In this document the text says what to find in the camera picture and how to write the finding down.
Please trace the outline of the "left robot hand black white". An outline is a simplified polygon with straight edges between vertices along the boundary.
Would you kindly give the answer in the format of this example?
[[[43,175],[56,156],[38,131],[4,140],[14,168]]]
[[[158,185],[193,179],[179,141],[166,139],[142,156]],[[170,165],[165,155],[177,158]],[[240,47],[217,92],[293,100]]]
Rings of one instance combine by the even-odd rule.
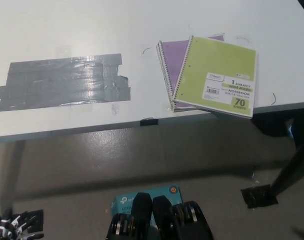
[[[24,234],[39,220],[31,211],[14,215],[11,208],[6,210],[3,216],[0,215],[0,240],[41,240],[45,236],[43,233]]]

